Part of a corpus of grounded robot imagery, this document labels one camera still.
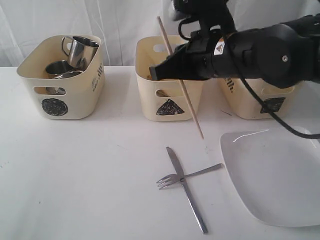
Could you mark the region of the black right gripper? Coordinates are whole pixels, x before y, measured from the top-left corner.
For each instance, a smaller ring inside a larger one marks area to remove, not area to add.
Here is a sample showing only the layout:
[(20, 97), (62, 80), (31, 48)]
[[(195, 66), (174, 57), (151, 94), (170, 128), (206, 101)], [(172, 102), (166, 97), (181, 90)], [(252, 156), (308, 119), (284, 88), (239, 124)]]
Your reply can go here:
[(239, 39), (239, 32), (223, 35), (221, 30), (213, 29), (204, 37), (193, 31), (188, 43), (178, 45), (163, 62), (149, 67), (151, 78), (155, 81), (238, 78)]

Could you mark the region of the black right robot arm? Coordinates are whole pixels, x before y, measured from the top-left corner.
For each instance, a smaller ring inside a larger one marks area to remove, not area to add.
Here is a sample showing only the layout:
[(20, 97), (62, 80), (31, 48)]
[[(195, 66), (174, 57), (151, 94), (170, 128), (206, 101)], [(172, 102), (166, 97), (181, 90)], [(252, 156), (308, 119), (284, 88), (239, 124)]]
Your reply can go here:
[(163, 62), (153, 80), (261, 79), (280, 89), (320, 81), (320, 17), (307, 15), (263, 28), (192, 33)]

